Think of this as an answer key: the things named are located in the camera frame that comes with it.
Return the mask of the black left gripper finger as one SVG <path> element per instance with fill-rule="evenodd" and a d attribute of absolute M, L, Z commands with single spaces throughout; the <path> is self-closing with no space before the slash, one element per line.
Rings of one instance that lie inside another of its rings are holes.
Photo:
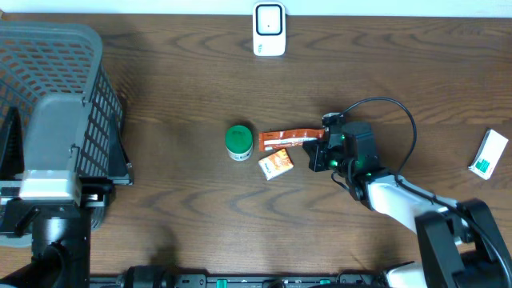
<path fill-rule="evenodd" d="M 14 180 L 22 172 L 22 123 L 18 109 L 12 106 L 1 128 L 1 180 Z"/>
<path fill-rule="evenodd" d="M 111 114 L 109 119 L 107 177 L 115 185 L 134 184 L 133 166 L 122 145 L 115 114 Z"/>

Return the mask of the small orange snack box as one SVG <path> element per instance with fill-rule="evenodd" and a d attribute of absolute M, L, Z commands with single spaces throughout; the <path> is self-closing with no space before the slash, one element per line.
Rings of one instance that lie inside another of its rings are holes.
<path fill-rule="evenodd" d="M 258 161 L 258 164 L 267 181 L 288 172 L 294 168 L 294 164 L 286 149 L 281 149 Z"/>

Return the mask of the red chocolate bar wrapper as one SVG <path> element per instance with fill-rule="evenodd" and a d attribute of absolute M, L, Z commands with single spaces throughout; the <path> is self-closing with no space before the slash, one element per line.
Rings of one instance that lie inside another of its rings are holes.
<path fill-rule="evenodd" d="M 258 134 L 260 151 L 280 150 L 292 146 L 301 146 L 304 142 L 322 139 L 324 129 L 296 129 L 261 132 Z"/>

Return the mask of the green lid white jar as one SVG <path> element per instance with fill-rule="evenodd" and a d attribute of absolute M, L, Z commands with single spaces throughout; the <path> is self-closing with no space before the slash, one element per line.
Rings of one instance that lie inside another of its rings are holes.
<path fill-rule="evenodd" d="M 228 155 L 233 160 L 245 161 L 253 152 L 253 135 L 246 126 L 232 126 L 226 132 L 225 145 Z"/>

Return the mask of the white green box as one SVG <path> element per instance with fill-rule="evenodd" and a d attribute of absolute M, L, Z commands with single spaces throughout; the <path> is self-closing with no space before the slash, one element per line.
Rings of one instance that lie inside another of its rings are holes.
<path fill-rule="evenodd" d="M 497 131 L 488 129 L 468 170 L 484 180 L 489 180 L 508 141 Z"/>

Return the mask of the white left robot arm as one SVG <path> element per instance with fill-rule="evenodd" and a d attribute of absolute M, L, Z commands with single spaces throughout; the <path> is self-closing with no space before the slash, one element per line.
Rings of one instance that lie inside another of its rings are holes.
<path fill-rule="evenodd" d="M 25 238 L 31 261 L 1 279 L 3 287 L 88 287 L 90 235 L 134 181 L 119 117 L 82 108 L 44 108 L 22 137 L 18 111 L 2 127 L 1 236 Z"/>

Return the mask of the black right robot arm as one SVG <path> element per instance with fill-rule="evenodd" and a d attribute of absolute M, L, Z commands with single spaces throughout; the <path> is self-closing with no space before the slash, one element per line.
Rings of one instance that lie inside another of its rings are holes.
<path fill-rule="evenodd" d="M 355 201 L 416 234 L 426 286 L 511 285 L 511 256 L 487 204 L 438 197 L 382 166 L 366 122 L 330 117 L 322 123 L 324 138 L 302 146 L 310 169 L 342 177 Z"/>

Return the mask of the white barcode scanner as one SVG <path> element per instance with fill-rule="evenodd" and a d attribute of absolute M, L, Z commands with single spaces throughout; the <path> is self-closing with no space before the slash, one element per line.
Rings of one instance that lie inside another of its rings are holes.
<path fill-rule="evenodd" d="M 286 51 L 286 8 L 280 2 L 257 2 L 253 7 L 253 52 L 277 57 Z"/>

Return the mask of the dark grey plastic basket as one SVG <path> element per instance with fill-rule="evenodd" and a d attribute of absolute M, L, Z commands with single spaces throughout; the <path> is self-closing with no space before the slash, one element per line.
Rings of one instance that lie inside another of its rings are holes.
<path fill-rule="evenodd" d="M 102 40 L 88 26 L 48 22 L 1 24 L 1 128 L 10 107 L 18 109 L 22 136 L 44 108 L 82 108 L 97 114 L 101 131 L 110 113 L 122 132 L 125 103 L 102 64 Z M 3 246 L 26 247 L 29 240 Z"/>

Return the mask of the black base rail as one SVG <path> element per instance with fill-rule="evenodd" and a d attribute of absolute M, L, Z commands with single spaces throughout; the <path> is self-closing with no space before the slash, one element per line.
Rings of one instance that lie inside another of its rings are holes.
<path fill-rule="evenodd" d="M 211 274 L 207 270 L 132 266 L 117 275 L 93 275 L 91 287 L 302 288 L 387 287 L 381 273 L 345 270 L 338 274 Z"/>

